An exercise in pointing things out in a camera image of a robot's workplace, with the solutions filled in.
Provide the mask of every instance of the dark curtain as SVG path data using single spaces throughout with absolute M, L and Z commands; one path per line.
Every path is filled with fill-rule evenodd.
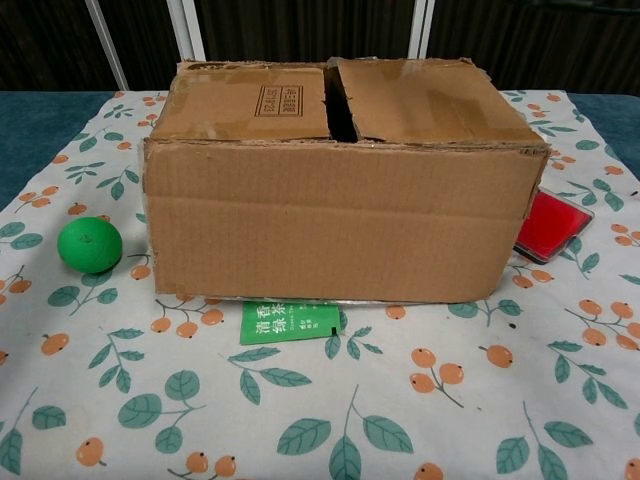
M 0 89 L 115 90 L 83 0 L 0 0 Z
M 165 0 L 100 0 L 130 90 L 167 90 L 180 53 Z
M 196 0 L 207 60 L 406 57 L 413 0 Z
M 469 57 L 500 89 L 640 95 L 640 16 L 440 0 L 432 25 L 429 56 Z

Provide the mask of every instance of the metal strip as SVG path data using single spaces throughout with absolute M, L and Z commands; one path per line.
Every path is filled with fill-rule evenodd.
M 413 21 L 411 22 L 411 35 L 409 37 L 409 51 L 407 53 L 407 58 L 418 58 L 426 4 L 427 0 L 415 0 L 414 2 Z
M 176 37 L 180 58 L 182 60 L 193 58 L 193 46 L 191 45 L 191 37 L 189 36 L 189 27 L 187 18 L 184 14 L 181 0 L 167 0 L 169 8 L 169 16 L 171 17 L 171 25 L 173 25 L 173 34 Z
M 202 44 L 202 35 L 200 33 L 200 24 L 198 23 L 198 13 L 194 0 L 182 0 L 182 8 L 189 29 L 189 38 L 191 39 L 191 48 L 193 50 L 194 60 L 206 61 L 204 53 L 204 45 Z
M 120 90 L 129 90 L 127 78 L 124 75 L 124 70 L 122 70 L 122 65 L 120 65 L 118 52 L 116 52 L 116 49 L 113 46 L 111 34 L 109 33 L 109 27 L 107 26 L 107 22 L 104 21 L 104 16 L 102 15 L 102 9 L 100 8 L 98 0 L 84 0 L 84 3 L 87 6 L 87 10 L 89 10 L 91 21 L 93 22 L 93 26 L 96 29 L 98 38 L 100 38 L 102 49 L 104 50 L 104 54 L 107 57 L 109 66 L 111 66 L 111 72 L 116 79 L 118 88 Z

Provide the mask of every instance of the box flap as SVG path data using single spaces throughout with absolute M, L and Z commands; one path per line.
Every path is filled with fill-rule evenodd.
M 392 143 L 542 140 L 467 60 L 338 60 L 361 139 Z
M 329 138 L 322 69 L 264 63 L 183 65 L 151 138 Z

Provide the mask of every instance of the green ball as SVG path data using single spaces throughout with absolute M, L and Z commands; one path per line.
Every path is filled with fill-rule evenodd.
M 122 257 L 122 237 L 116 227 L 101 218 L 78 218 L 60 231 L 58 254 L 80 272 L 103 272 Z

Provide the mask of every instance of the cardboard box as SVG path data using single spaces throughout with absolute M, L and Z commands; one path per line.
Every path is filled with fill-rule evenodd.
M 156 289 L 486 297 L 548 154 L 466 60 L 185 64 L 144 142 Z

